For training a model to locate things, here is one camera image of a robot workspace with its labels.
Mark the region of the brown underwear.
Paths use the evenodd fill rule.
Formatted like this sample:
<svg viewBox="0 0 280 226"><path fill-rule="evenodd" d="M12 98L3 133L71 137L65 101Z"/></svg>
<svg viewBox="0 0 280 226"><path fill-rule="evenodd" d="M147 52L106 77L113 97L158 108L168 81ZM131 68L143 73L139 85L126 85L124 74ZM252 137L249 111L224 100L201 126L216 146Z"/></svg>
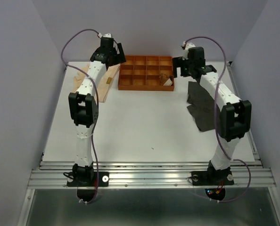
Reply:
<svg viewBox="0 0 280 226"><path fill-rule="evenodd" d="M173 84L170 76L168 74L161 73L159 75L160 84L162 86L171 86Z"/></svg>

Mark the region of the orange compartment tray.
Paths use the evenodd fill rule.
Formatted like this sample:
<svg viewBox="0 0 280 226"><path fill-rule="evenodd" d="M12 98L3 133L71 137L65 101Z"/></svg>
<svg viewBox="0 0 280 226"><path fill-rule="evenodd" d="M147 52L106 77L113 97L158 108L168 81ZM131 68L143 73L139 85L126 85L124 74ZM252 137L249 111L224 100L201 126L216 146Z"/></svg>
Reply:
<svg viewBox="0 0 280 226"><path fill-rule="evenodd" d="M120 66L118 89L129 91L174 91L171 56L126 55ZM171 86L162 86L159 75L168 74Z"/></svg>

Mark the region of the dark grey underwear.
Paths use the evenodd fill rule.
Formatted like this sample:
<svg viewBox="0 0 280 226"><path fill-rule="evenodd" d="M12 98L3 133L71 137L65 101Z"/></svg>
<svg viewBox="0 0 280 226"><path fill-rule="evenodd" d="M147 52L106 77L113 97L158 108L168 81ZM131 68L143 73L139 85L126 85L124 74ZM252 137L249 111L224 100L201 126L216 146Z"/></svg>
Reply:
<svg viewBox="0 0 280 226"><path fill-rule="evenodd" d="M214 99L197 82L188 82L187 110L199 131L214 130Z"/></svg>

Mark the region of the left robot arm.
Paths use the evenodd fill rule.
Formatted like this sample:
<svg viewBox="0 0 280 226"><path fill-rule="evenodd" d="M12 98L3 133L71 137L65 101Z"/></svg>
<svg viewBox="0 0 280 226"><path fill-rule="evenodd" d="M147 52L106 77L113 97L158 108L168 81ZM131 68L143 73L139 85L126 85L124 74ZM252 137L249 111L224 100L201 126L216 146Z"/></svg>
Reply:
<svg viewBox="0 0 280 226"><path fill-rule="evenodd" d="M99 115L95 88L110 66L125 62L122 45L118 44L117 52L114 42L110 33L100 38L100 47L90 58L87 75L77 91L68 96L70 116L77 131L77 154L72 171L67 174L68 186L95 186L96 183L91 154L93 128Z"/></svg>

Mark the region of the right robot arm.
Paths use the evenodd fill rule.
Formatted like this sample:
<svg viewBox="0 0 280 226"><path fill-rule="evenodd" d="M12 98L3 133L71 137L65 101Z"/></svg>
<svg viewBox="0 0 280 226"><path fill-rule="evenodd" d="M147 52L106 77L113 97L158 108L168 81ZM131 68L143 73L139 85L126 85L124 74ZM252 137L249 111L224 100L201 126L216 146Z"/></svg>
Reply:
<svg viewBox="0 0 280 226"><path fill-rule="evenodd" d="M205 171L192 171L194 186L233 185L231 161L239 141L250 129L251 103L241 100L222 81L212 65L206 65L204 49L184 44L184 54L174 57L174 77L177 68L182 77L192 77L214 100L214 123L218 145Z"/></svg>

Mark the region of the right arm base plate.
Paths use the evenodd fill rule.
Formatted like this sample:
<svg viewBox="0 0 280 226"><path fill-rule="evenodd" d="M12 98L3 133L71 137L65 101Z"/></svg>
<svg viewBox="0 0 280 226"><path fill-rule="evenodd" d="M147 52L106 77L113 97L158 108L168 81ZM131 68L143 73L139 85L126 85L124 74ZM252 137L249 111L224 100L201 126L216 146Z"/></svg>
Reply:
<svg viewBox="0 0 280 226"><path fill-rule="evenodd" d="M192 171L191 178L194 186L217 186L223 182L224 186L234 185L234 180L228 180L231 172L224 173L208 173L207 171Z"/></svg>

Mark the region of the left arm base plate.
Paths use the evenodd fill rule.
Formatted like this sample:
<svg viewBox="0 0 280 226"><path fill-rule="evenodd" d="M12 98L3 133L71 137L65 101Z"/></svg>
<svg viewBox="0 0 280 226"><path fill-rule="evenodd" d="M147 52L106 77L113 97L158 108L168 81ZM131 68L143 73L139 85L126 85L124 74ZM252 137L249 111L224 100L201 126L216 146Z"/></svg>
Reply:
<svg viewBox="0 0 280 226"><path fill-rule="evenodd" d="M68 187L96 187L97 185L98 187L108 187L109 185L109 172L100 172L99 178L94 172L93 179L74 178L72 172L64 172L63 175L67 178Z"/></svg>

